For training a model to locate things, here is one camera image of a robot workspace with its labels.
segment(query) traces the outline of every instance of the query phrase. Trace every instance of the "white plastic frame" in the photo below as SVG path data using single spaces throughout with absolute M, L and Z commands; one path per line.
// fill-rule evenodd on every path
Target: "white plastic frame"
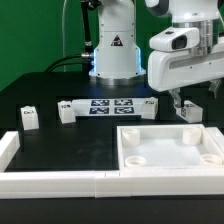
M 222 154 L 223 135 L 217 128 L 207 130 L 202 125 L 200 127 L 209 139 L 209 141 L 206 141 L 208 147 L 209 144 L 212 144 L 213 149 Z M 118 150 L 120 148 L 119 144 L 121 144 L 120 130 L 122 128 L 125 127 L 118 127 Z M 161 167 L 132 169 L 120 166 L 120 170 L 117 171 L 0 173 L 0 198 L 130 197 L 195 194 L 224 194 L 223 166 L 191 167 L 190 169 Z

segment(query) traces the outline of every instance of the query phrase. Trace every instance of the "cable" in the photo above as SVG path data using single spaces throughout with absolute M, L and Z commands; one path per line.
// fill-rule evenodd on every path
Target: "cable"
M 66 35 L 65 35 L 65 16 L 66 9 L 68 5 L 68 0 L 64 1 L 63 12 L 62 12 L 62 46 L 63 46 L 63 57 L 66 55 Z
M 71 56 L 67 56 L 67 57 L 64 57 L 64 58 L 61 58 L 57 61 L 55 61 L 54 63 L 52 63 L 46 70 L 45 72 L 49 72 L 49 70 L 51 70 L 55 65 L 63 62 L 63 61 L 67 61 L 67 60 L 70 60 L 70 59 L 73 59 L 73 58 L 81 58 L 81 55 L 80 54 L 77 54 L 77 55 L 71 55 Z
M 59 65 L 55 65 L 53 68 L 51 68 L 48 72 L 52 72 L 53 70 L 55 70 L 58 67 L 62 67 L 62 66 L 68 66 L 68 65 L 82 65 L 82 62 L 72 62 L 72 63 L 64 63 L 64 64 L 59 64 Z

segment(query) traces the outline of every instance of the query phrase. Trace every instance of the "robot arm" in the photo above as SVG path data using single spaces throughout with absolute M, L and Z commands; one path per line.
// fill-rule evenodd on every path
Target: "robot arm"
M 145 1 L 154 15 L 172 16 L 172 27 L 150 40 L 154 52 L 148 77 L 153 89 L 172 90 L 224 77 L 218 10 L 223 0 Z

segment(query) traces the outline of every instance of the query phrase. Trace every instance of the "white block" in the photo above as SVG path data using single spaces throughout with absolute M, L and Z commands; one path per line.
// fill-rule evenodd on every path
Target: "white block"
M 6 132 L 0 141 L 0 172 L 5 171 L 19 147 L 18 132 Z
M 20 109 L 24 130 L 39 128 L 38 115 L 35 107 L 23 107 Z
M 143 105 L 141 115 L 143 119 L 155 119 L 158 111 L 158 99 L 151 97 L 146 98 Z
M 75 110 L 70 101 L 61 101 L 58 103 L 58 112 L 62 124 L 73 123 L 75 119 Z
M 176 114 L 188 123 L 201 122 L 203 108 L 197 106 L 191 101 L 186 100 L 184 101 L 184 107 L 176 109 Z

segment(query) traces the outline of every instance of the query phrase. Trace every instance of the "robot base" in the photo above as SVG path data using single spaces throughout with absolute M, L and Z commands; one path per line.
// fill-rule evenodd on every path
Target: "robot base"
M 127 86 L 134 85 L 135 83 L 144 82 L 146 80 L 146 74 L 136 75 L 132 78 L 121 78 L 121 79 L 110 79 L 110 78 L 102 78 L 100 76 L 90 75 L 89 76 L 91 82 L 100 83 L 102 85 L 109 86 Z

